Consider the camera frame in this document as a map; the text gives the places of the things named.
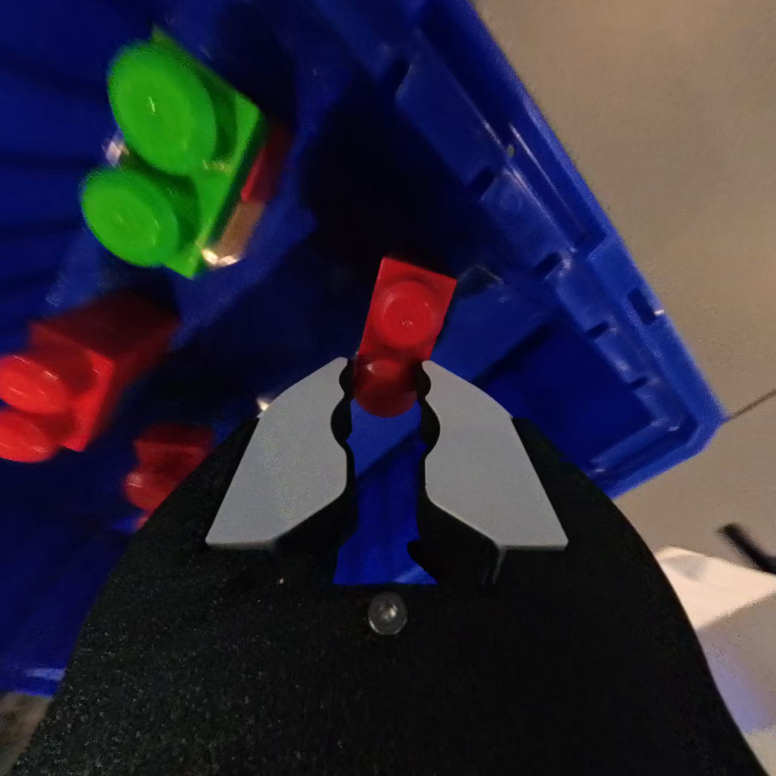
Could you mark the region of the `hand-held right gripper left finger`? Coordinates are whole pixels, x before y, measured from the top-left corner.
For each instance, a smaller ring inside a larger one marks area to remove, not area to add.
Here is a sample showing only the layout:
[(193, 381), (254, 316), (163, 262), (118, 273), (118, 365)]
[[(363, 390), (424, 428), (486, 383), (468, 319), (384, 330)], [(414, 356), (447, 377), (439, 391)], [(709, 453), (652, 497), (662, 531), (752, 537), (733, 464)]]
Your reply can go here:
[(263, 410), (207, 534), (219, 549), (340, 546), (354, 476), (352, 363), (336, 357)]

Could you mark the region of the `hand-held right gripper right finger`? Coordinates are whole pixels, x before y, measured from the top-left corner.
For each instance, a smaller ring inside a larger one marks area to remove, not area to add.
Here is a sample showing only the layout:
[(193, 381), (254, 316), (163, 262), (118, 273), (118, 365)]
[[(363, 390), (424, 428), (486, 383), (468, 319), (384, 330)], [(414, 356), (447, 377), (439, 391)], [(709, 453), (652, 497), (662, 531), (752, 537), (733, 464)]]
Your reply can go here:
[(424, 362), (424, 489), (499, 552), (561, 551), (567, 534), (512, 417), (479, 387)]

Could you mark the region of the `blue plastic bin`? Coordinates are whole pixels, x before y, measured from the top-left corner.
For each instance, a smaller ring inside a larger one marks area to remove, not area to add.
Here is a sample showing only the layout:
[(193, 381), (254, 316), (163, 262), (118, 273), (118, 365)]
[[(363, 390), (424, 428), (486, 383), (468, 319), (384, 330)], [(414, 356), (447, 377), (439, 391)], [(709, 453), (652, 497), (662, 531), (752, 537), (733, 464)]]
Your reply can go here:
[[(127, 265), (84, 224), (118, 139), (106, 75), (158, 29), (293, 133), (234, 266)], [(154, 422), (221, 441), (356, 353), (380, 260), (457, 280), (432, 359), (528, 418), (609, 496), (694, 456), (723, 410), (469, 2), (2, 2), (2, 354), (130, 289), (179, 317), (169, 355), (85, 451), (2, 461), (2, 693), (57, 690), (140, 512)]]

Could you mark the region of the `yellow one-stud block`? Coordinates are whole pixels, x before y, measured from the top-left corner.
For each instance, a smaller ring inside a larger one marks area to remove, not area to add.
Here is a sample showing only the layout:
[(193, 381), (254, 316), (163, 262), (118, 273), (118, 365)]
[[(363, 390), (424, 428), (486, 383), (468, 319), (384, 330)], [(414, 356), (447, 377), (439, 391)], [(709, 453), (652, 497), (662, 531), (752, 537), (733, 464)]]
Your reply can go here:
[(262, 201), (236, 202), (219, 237), (201, 251), (205, 266), (221, 269), (241, 261), (265, 209)]

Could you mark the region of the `green two-stud block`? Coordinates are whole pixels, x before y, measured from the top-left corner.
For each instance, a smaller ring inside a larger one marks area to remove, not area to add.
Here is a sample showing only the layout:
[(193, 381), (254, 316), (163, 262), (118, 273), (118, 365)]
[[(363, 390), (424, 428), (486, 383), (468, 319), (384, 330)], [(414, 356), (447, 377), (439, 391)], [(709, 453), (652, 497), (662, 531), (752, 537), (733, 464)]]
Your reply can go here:
[(125, 263), (195, 278), (213, 267), (269, 119), (158, 27), (120, 48), (106, 83), (121, 150), (84, 178), (84, 221)]

